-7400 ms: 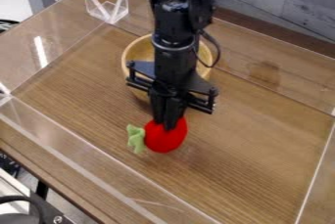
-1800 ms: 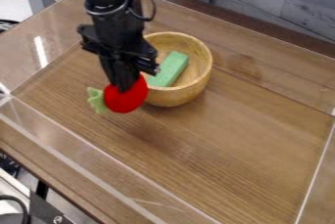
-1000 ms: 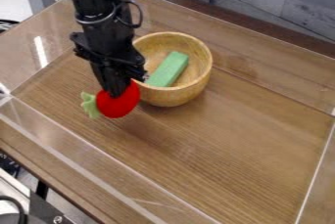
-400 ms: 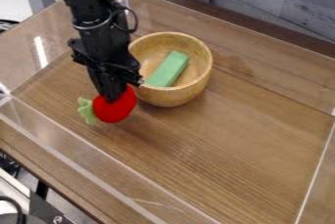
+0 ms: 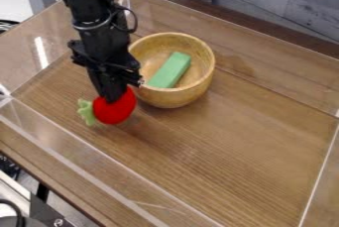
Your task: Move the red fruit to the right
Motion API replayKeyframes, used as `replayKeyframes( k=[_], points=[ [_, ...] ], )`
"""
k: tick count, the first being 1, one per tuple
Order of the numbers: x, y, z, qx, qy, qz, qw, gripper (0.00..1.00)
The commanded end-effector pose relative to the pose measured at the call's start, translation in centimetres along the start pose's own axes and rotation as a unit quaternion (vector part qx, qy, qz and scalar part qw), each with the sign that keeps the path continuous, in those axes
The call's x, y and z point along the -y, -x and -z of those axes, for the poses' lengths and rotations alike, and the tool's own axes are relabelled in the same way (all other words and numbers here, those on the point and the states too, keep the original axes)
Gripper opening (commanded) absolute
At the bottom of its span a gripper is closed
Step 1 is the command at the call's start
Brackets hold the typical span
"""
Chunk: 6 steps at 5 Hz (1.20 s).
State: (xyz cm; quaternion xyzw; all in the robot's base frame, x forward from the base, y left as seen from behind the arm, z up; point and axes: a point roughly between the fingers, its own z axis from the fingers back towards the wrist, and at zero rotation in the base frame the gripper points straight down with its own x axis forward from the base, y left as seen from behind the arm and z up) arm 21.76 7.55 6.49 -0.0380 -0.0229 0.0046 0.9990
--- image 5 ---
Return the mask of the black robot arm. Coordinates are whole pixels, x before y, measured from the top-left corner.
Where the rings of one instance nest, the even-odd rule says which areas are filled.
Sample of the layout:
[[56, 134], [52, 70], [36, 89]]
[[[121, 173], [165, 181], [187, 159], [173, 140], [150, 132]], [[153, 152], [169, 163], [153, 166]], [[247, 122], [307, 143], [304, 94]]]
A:
[[128, 50], [129, 35], [137, 29], [136, 15], [114, 0], [62, 1], [80, 36], [68, 42], [73, 63], [85, 68], [98, 96], [113, 103], [128, 85], [141, 84], [140, 62]]

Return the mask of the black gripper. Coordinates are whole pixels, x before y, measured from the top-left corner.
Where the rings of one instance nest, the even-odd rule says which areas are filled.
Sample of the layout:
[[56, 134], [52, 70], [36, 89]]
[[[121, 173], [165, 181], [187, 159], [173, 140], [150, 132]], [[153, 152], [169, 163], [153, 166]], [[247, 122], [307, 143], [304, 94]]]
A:
[[122, 96], [126, 85], [140, 86], [140, 62], [126, 47], [112, 53], [102, 50], [92, 50], [90, 53], [81, 40], [70, 40], [68, 47], [72, 50], [73, 63], [86, 69], [93, 88], [108, 103]]

